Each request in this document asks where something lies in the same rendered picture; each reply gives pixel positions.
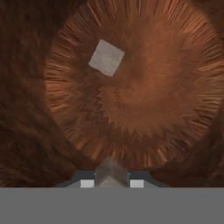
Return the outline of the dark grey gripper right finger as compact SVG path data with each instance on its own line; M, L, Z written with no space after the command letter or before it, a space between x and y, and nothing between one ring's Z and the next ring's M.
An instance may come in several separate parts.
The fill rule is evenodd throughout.
M167 187L167 184L155 180L147 171L130 171L129 187L156 188L156 187Z

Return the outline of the brown wooden bowl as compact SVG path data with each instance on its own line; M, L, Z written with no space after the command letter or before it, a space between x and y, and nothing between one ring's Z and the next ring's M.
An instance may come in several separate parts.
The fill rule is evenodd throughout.
M113 76L88 62L103 39ZM224 186L224 0L0 0L0 187L54 187L112 158Z

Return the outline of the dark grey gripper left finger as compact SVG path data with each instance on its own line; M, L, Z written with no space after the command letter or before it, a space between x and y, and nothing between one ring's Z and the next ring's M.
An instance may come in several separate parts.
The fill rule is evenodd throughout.
M69 180L58 184L58 188L72 187L81 188L82 180L91 180L95 182L95 171L77 171Z

